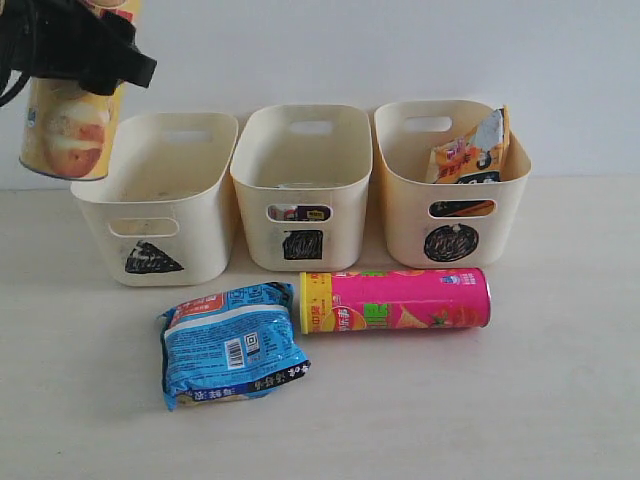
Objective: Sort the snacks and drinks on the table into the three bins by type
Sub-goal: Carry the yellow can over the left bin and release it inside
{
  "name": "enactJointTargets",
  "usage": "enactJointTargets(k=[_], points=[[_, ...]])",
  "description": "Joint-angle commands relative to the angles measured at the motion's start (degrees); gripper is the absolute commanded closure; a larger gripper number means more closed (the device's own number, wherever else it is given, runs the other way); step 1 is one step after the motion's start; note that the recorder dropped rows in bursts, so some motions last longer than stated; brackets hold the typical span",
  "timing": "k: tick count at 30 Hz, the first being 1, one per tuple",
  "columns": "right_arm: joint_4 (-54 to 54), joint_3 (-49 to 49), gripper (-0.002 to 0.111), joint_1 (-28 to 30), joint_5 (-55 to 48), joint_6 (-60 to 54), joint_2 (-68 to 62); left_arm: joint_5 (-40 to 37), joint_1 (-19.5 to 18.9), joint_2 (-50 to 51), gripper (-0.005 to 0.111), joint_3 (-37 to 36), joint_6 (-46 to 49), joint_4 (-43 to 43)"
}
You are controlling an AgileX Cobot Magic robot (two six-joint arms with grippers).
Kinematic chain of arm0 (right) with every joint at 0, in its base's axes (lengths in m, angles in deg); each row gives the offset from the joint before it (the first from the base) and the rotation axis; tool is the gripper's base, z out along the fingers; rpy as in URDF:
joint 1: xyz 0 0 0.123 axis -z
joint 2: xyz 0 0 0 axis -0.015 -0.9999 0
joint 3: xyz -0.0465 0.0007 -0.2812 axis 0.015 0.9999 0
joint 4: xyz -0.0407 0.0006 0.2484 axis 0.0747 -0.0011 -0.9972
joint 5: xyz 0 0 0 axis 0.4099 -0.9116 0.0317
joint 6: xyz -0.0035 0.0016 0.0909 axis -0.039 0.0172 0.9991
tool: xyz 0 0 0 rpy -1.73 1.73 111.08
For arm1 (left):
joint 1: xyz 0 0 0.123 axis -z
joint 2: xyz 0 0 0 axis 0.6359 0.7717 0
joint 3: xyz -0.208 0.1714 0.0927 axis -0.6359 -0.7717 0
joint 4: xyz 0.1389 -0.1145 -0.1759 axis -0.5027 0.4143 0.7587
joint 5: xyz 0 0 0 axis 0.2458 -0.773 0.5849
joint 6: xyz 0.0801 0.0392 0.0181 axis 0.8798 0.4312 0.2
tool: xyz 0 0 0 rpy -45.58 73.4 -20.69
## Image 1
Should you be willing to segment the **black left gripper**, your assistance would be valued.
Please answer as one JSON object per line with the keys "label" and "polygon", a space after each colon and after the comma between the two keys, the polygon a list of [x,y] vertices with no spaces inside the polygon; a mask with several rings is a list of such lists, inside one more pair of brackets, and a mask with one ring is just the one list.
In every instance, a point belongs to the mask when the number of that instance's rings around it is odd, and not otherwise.
{"label": "black left gripper", "polygon": [[75,81],[96,95],[148,88],[157,61],[136,45],[132,1],[3,1],[1,93],[32,78]]}

